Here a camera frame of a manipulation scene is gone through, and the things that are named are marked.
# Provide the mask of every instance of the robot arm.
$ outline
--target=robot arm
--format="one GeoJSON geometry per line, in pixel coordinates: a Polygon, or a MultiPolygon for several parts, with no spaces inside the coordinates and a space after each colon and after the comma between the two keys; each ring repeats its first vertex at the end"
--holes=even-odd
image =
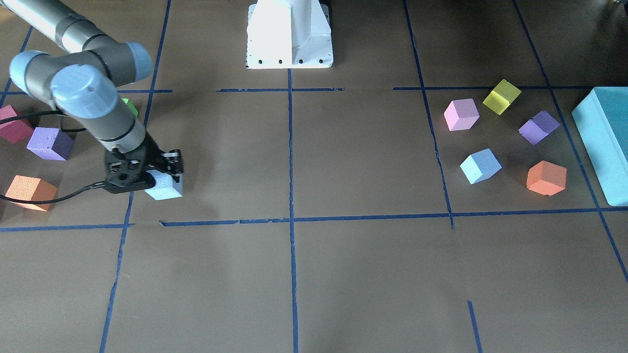
{"type": "Polygon", "coordinates": [[[165,153],[126,107],[116,87],[150,75],[153,64],[139,43],[118,43],[58,0],[0,0],[0,4],[53,40],[68,55],[30,50],[13,58],[13,82],[33,98],[72,116],[105,147],[111,193],[151,188],[148,170],[179,182],[183,159],[165,153]]]}

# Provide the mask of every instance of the yellow cube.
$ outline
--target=yellow cube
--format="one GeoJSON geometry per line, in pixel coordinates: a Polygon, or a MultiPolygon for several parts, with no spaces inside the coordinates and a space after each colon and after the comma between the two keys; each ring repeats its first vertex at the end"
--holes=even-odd
{"type": "Polygon", "coordinates": [[[521,91],[517,87],[506,80],[502,80],[486,97],[484,105],[501,115],[519,97],[519,94],[521,91]]]}

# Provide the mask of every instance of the green cube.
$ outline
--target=green cube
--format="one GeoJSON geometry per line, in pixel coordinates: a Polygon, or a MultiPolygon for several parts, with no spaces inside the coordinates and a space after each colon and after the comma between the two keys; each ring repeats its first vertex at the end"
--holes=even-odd
{"type": "Polygon", "coordinates": [[[521,91],[517,87],[506,80],[502,80],[486,97],[484,105],[501,115],[519,97],[519,94],[521,91]]]}
{"type": "Polygon", "coordinates": [[[138,114],[139,114],[138,110],[135,108],[133,103],[131,103],[131,101],[128,98],[122,98],[122,101],[126,104],[127,107],[129,107],[133,115],[135,115],[135,117],[138,117],[138,114]]]}

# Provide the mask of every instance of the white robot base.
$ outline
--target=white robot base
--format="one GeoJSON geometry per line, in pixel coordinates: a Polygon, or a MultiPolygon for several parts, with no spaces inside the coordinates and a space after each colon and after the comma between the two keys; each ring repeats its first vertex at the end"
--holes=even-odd
{"type": "Polygon", "coordinates": [[[259,0],[249,7],[246,67],[328,68],[329,8],[318,0],[259,0]]]}

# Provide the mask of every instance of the table surface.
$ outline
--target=table surface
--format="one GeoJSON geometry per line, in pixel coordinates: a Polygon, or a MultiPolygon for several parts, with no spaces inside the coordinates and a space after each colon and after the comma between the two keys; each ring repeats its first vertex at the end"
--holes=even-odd
{"type": "MultiPolygon", "coordinates": [[[[333,67],[291,71],[244,67],[251,2],[67,1],[153,57],[121,95],[183,151],[184,197],[1,202],[0,351],[625,352],[628,208],[571,116],[628,85],[622,6],[334,1],[333,67]],[[502,79],[522,93],[498,116],[482,101],[502,79]],[[449,131],[467,98],[480,119],[449,131]],[[561,127],[532,146],[517,129],[542,110],[561,127]],[[502,170],[471,185],[460,164],[486,148],[502,170]],[[552,197],[526,189],[542,160],[568,170],[552,197]]],[[[63,52],[5,9],[0,31],[0,106],[45,110],[8,65],[63,52]]],[[[0,190],[101,180],[102,146],[72,137],[68,161],[2,139],[0,190]]]]}

